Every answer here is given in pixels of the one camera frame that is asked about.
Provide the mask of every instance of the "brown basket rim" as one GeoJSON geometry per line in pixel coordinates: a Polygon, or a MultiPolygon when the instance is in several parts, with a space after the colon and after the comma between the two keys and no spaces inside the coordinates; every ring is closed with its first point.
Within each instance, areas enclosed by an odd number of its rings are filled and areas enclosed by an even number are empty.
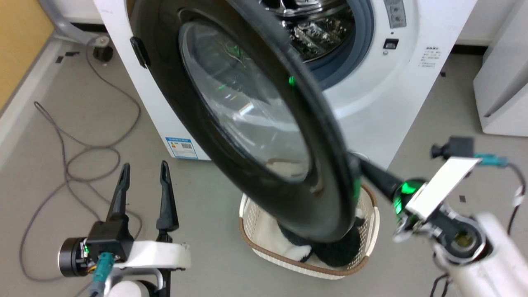
{"type": "MultiPolygon", "coordinates": [[[[372,201],[372,205],[375,206],[375,207],[378,207],[378,202],[376,200],[376,197],[372,193],[372,190],[364,183],[361,184],[361,188],[363,190],[365,190],[367,195],[369,195],[369,198],[372,201]]],[[[246,234],[246,231],[244,230],[244,219],[243,218],[239,218],[238,228],[239,228],[240,234],[242,235],[242,238],[244,239],[246,244],[248,244],[252,249],[258,250],[259,252],[261,252],[261,253],[263,253],[265,255],[268,255],[268,256],[273,257],[275,259],[278,259],[280,261],[286,262],[286,263],[291,264],[293,266],[297,266],[297,267],[300,267],[300,268],[308,269],[308,270],[311,270],[311,271],[320,272],[320,273],[329,274],[329,275],[334,275],[334,276],[348,276],[348,275],[352,275],[352,274],[358,272],[359,270],[361,270],[365,266],[365,264],[369,261],[369,257],[368,256],[363,256],[363,259],[361,259],[361,262],[359,262],[359,264],[357,264],[354,268],[352,268],[350,270],[345,270],[345,271],[337,271],[337,270],[317,267],[317,266],[306,264],[306,263],[301,263],[301,262],[298,262],[298,261],[294,261],[294,260],[292,260],[290,258],[286,258],[284,256],[281,256],[279,254],[276,254],[274,252],[271,252],[271,251],[269,251],[269,250],[267,250],[265,248],[262,248],[262,247],[256,245],[255,243],[253,243],[249,239],[248,235],[246,234]]]]}

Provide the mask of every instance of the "door glass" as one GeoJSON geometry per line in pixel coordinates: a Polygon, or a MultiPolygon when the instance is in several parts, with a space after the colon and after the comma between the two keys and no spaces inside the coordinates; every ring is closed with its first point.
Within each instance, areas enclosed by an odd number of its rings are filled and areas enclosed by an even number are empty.
{"type": "Polygon", "coordinates": [[[299,126],[253,58],[213,27],[180,30],[187,72],[231,141],[276,174],[304,178],[310,159],[299,126]]]}

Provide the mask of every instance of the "gray cable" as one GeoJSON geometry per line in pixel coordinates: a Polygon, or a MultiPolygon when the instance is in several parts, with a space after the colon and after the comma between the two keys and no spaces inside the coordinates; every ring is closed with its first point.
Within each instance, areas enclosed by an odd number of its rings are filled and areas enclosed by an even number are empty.
{"type": "MultiPolygon", "coordinates": [[[[139,103],[137,102],[136,99],[134,99],[131,95],[129,95],[128,93],[126,93],[125,91],[123,91],[122,89],[120,89],[119,87],[115,86],[114,84],[112,84],[111,82],[109,82],[108,80],[106,80],[105,78],[103,78],[98,72],[97,70],[93,67],[92,63],[90,62],[90,59],[88,58],[88,51],[89,51],[89,45],[94,41],[94,39],[96,39],[97,37],[91,39],[88,44],[86,45],[86,52],[85,52],[85,58],[86,58],[86,62],[88,63],[88,65],[90,66],[90,68],[93,70],[93,73],[95,73],[95,75],[101,79],[102,81],[104,81],[106,84],[108,84],[109,86],[111,86],[112,88],[114,88],[115,90],[119,91],[120,93],[122,93],[123,95],[126,96],[127,99],[129,99],[132,103],[134,103],[134,105],[136,105],[137,107],[137,116],[134,120],[134,122],[132,123],[131,127],[120,137],[118,138],[116,141],[110,143],[110,144],[107,144],[107,145],[91,145],[91,144],[88,144],[88,143],[85,143],[85,142],[82,142],[80,140],[78,140],[77,138],[73,137],[71,134],[69,134],[68,132],[64,131],[61,127],[59,127],[55,120],[53,119],[53,117],[48,113],[48,111],[38,102],[34,102],[33,104],[35,105],[35,108],[39,111],[40,114],[42,114],[42,116],[44,116],[44,118],[53,126],[53,128],[55,129],[55,132],[57,134],[57,137],[59,138],[59,141],[61,143],[61,151],[62,151],[62,165],[63,165],[63,168],[64,168],[64,181],[58,185],[48,196],[46,196],[46,198],[42,201],[42,203],[39,205],[39,207],[37,207],[37,210],[35,211],[35,213],[33,214],[33,216],[31,217],[30,219],[30,222],[29,224],[27,224],[27,227],[24,231],[24,234],[22,235],[22,240],[20,241],[20,246],[18,248],[18,263],[20,264],[20,268],[22,269],[22,273],[24,274],[24,276],[30,280],[30,281],[33,281],[33,282],[42,282],[42,283],[47,283],[47,282],[53,282],[53,281],[56,281],[56,280],[59,280],[59,279],[62,279],[63,276],[58,276],[58,277],[52,277],[52,278],[49,278],[49,279],[39,279],[39,278],[36,278],[36,277],[32,277],[30,276],[27,271],[26,271],[26,268],[24,266],[24,261],[23,261],[23,252],[24,252],[24,244],[26,242],[26,238],[27,238],[27,234],[29,233],[31,227],[33,226],[33,223],[35,222],[35,219],[37,218],[37,216],[39,215],[40,211],[42,210],[42,208],[46,205],[46,203],[48,203],[53,197],[55,197],[55,194],[57,194],[57,192],[59,192],[64,186],[66,186],[68,188],[68,191],[70,192],[70,194],[72,195],[72,197],[79,203],[83,206],[83,208],[85,208],[87,211],[89,211],[97,220],[101,220],[99,215],[95,212],[95,210],[93,210],[90,206],[88,206],[84,201],[82,201],[79,196],[77,196],[77,194],[75,194],[75,192],[72,190],[71,186],[70,186],[70,183],[71,182],[78,182],[78,183],[82,183],[82,184],[85,184],[87,185],[95,194],[96,196],[103,200],[104,202],[106,202],[107,204],[110,204],[110,200],[106,199],[103,195],[101,195],[101,193],[99,193],[90,183],[91,182],[94,182],[94,181],[98,181],[98,180],[102,180],[106,177],[108,177],[109,175],[111,175],[118,167],[119,167],[119,164],[121,163],[121,155],[119,154],[119,152],[114,148],[114,146],[116,146],[117,144],[121,143],[124,139],[126,139],[130,133],[134,130],[134,128],[137,126],[138,122],[139,122],[139,119],[141,118],[141,106],[139,105],[139,103]],[[71,159],[67,160],[66,159],[66,148],[65,148],[65,144],[64,144],[64,138],[62,135],[66,135],[69,139],[75,141],[76,143],[84,146],[84,149],[76,154],[75,156],[73,156],[71,159]],[[77,176],[74,176],[73,174],[70,173],[70,164],[78,159],[80,156],[90,152],[90,151],[112,151],[116,154],[117,156],[117,162],[116,164],[112,167],[111,170],[109,170],[108,172],[106,173],[103,173],[97,177],[93,177],[93,178],[82,178],[82,177],[77,177],[77,176]]],[[[136,235],[134,236],[134,239],[137,239],[137,237],[139,236],[139,234],[141,233],[141,229],[143,228],[143,220],[141,219],[141,216],[138,215],[137,213],[133,212],[133,211],[129,211],[127,210],[127,213],[129,213],[130,215],[132,215],[133,217],[135,217],[138,221],[139,221],[139,229],[136,233],[136,235]]],[[[90,284],[86,285],[85,287],[83,287],[76,295],[75,297],[78,297],[90,284]]]]}

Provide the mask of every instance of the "wall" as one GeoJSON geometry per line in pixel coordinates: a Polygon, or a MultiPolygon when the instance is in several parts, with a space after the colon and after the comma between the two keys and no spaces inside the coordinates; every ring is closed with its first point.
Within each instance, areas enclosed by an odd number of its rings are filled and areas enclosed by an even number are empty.
{"type": "Polygon", "coordinates": [[[37,0],[0,0],[0,110],[52,32],[37,0]]]}
{"type": "Polygon", "coordinates": [[[516,2],[517,0],[478,0],[457,44],[489,45],[516,2]]]}

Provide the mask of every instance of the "wooden panel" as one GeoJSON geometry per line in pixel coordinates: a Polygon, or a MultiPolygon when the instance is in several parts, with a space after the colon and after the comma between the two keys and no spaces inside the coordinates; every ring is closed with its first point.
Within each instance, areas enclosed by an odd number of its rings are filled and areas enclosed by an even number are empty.
{"type": "Polygon", "coordinates": [[[0,109],[52,32],[37,0],[0,0],[0,109]]]}
{"type": "Polygon", "coordinates": [[[132,15],[132,10],[134,9],[134,4],[136,4],[136,0],[127,0],[127,11],[128,11],[128,16],[129,17],[132,15]]]}

